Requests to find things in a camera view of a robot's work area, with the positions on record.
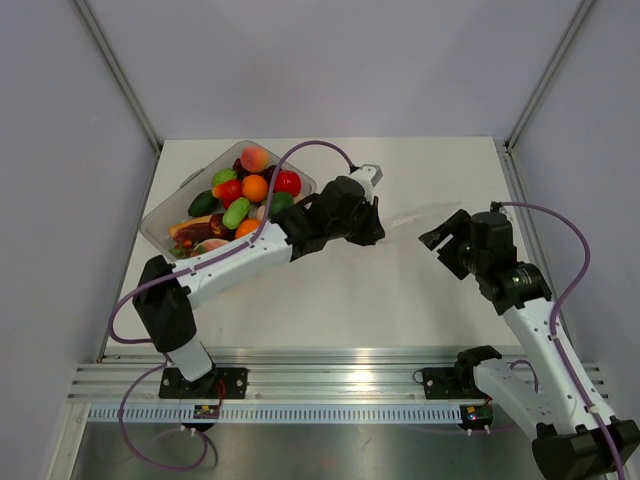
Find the perforated metal strip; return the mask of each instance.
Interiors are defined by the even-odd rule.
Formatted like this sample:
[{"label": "perforated metal strip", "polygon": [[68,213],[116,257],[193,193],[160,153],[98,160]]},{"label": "perforated metal strip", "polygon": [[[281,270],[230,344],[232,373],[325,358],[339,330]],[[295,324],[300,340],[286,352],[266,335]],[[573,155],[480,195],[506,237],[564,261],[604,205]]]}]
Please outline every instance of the perforated metal strip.
[{"label": "perforated metal strip", "polygon": [[[124,418],[137,423],[209,423],[194,419],[194,405],[128,405]],[[91,406],[90,422],[115,422],[119,404]],[[457,405],[225,405],[219,423],[270,424],[456,424],[461,423]]]}]

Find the white table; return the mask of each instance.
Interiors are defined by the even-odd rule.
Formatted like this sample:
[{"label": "white table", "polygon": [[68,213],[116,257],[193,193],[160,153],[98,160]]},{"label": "white table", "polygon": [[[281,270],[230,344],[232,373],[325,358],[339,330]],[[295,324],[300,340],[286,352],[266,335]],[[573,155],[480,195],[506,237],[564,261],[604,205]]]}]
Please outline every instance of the white table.
[{"label": "white table", "polygon": [[[257,140],[282,155],[302,139]],[[516,338],[469,277],[458,281],[417,240],[458,208],[487,210],[508,199],[507,185],[489,137],[330,138],[356,165],[378,164],[376,187],[388,238],[361,248],[334,241],[319,253],[274,268],[237,285],[196,310],[207,347],[330,348],[516,346]],[[165,143],[145,214],[237,140]],[[308,147],[290,162],[320,190],[348,170],[332,150]],[[391,222],[407,212],[414,222]],[[526,258],[519,230],[516,244]],[[138,234],[123,286],[133,289],[157,250]],[[116,319],[126,338],[147,337],[132,305]],[[120,346],[109,340],[109,349]]]}]

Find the white wall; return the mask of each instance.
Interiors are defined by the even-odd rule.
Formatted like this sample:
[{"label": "white wall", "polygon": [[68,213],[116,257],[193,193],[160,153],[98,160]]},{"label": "white wall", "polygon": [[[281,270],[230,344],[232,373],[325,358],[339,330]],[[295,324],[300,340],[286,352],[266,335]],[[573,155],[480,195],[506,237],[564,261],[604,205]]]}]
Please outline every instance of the white wall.
[{"label": "white wall", "polygon": [[[516,153],[529,199],[575,220],[591,243],[591,270],[565,311],[620,416],[640,422],[638,25],[637,0],[599,2]],[[579,243],[554,220],[536,214],[536,225],[564,288],[581,265]]]},{"label": "white wall", "polygon": [[0,3],[0,476],[42,473],[154,165],[66,0]]},{"label": "white wall", "polygon": [[578,0],[91,0],[163,138],[506,136]]}]

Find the bin handle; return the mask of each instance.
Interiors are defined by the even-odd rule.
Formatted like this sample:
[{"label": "bin handle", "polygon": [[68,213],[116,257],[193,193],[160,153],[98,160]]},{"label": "bin handle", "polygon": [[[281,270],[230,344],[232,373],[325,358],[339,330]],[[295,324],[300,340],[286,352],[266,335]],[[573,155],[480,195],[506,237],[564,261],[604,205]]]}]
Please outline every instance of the bin handle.
[{"label": "bin handle", "polygon": [[184,187],[187,183],[189,183],[191,180],[193,180],[194,178],[196,178],[198,175],[200,175],[202,172],[204,171],[204,168],[200,168],[198,170],[196,170],[195,172],[193,172],[191,175],[189,175],[184,182],[182,182],[180,184],[180,186],[178,187],[178,189],[181,189],[182,187]]}]

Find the peach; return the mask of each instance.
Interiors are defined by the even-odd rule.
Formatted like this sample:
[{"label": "peach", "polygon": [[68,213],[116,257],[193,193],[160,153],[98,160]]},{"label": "peach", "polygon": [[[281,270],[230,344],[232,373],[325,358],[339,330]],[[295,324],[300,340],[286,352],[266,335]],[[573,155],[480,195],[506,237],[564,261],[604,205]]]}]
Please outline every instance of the peach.
[{"label": "peach", "polygon": [[240,156],[242,168],[251,173],[258,173],[267,168],[269,164],[269,152],[256,146],[246,147]]}]

